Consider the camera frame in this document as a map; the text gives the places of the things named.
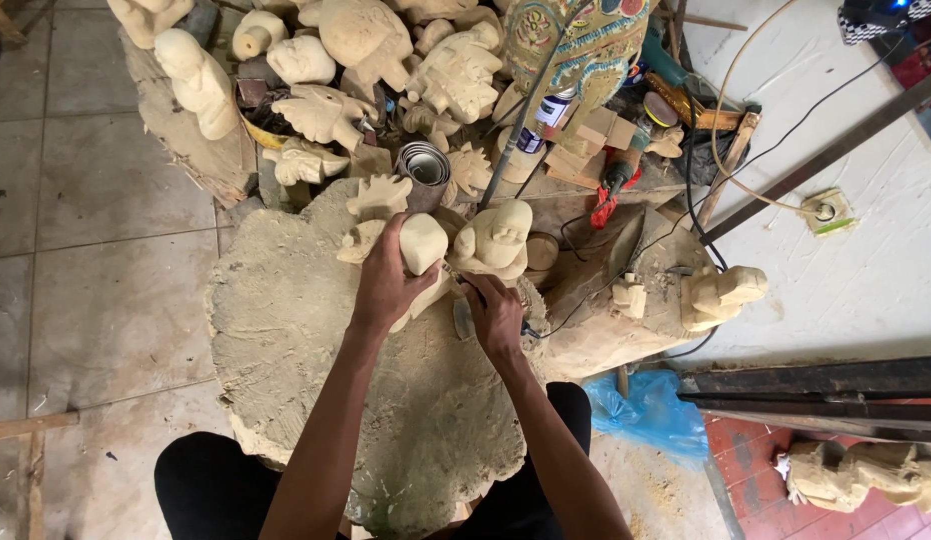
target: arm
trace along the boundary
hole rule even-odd
[[[388,222],[362,265],[352,320],[275,490],[259,540],[331,540],[336,535],[379,348],[389,327],[439,273],[436,264],[418,277],[403,273],[400,229],[408,216],[397,214]]]
[[[463,276],[476,337],[512,399],[538,483],[562,532],[573,539],[633,540],[613,492],[552,407],[522,353],[519,291],[507,289],[496,276]]]

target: tiled floor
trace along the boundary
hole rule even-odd
[[[794,505],[773,457],[794,438],[832,438],[846,447],[854,437],[796,434],[792,429],[705,415],[709,447],[747,540],[930,540],[931,513],[898,507],[875,489],[850,514]]]
[[[0,62],[0,421],[82,409],[47,435],[47,538],[168,538],[160,451],[232,434],[203,295],[233,230],[144,132],[105,2],[3,7],[28,43]],[[0,441],[0,540],[19,444]]]

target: electrical outlet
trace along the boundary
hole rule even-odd
[[[849,201],[846,200],[842,189],[838,187],[827,189],[806,199],[802,202],[802,208],[818,213],[817,215],[803,214],[805,222],[816,237],[847,231],[855,227],[857,223]]]

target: colorful painted sculpture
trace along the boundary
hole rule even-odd
[[[582,1],[518,0],[506,22],[506,60],[524,94],[529,93],[545,57],[560,42],[531,103],[575,87],[580,105],[569,119],[567,134],[575,134],[583,120],[622,86],[649,21],[649,0],[592,0],[564,38],[563,29]],[[531,114],[526,127],[536,128]]]

